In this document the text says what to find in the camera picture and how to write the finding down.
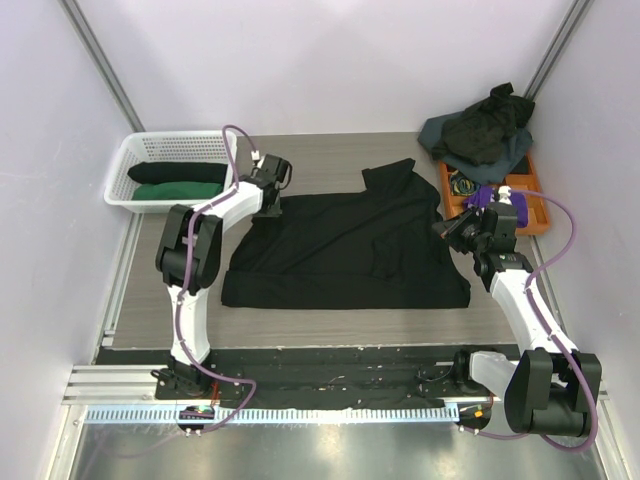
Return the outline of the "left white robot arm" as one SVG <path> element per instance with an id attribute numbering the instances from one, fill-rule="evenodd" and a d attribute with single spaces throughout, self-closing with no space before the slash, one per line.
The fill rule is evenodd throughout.
<path id="1" fill-rule="evenodd" d="M 281 157 L 252 153 L 248 175 L 193 206 L 175 205 L 166 218 L 155 258 L 171 300 L 173 342 L 167 366 L 154 370 L 159 400 L 200 399 L 220 376 L 212 371 L 207 334 L 208 296 L 220 271 L 224 234 L 251 216 L 281 214 L 280 192 L 292 177 Z"/>

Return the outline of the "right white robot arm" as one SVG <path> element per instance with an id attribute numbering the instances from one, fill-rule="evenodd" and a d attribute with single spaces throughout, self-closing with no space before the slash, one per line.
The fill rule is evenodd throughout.
<path id="1" fill-rule="evenodd" d="M 502 309 L 520 359 L 477 351 L 456 365 L 451 380 L 465 395 L 487 388 L 499 397 L 511 431 L 594 440 L 602 368 L 562 331 L 537 287 L 536 272 L 517 252 L 517 210 L 504 202 L 472 206 L 434 225 L 455 251 L 474 258 L 474 271 Z"/>

